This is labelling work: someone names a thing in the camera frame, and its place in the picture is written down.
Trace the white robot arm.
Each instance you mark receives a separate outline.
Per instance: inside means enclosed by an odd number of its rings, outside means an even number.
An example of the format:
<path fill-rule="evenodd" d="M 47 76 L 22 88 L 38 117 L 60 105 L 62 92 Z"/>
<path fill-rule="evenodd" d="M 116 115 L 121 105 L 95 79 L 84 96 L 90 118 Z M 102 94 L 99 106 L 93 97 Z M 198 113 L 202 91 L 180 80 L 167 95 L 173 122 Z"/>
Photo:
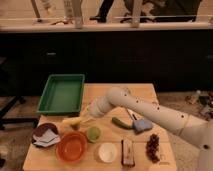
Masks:
<path fill-rule="evenodd" d="M 94 99 L 82 111 L 86 117 L 100 118 L 117 107 L 130 109 L 167 131 L 199 148 L 197 171 L 213 171 L 213 120 L 162 105 L 146 102 L 133 96 L 128 88 L 112 87 Z"/>

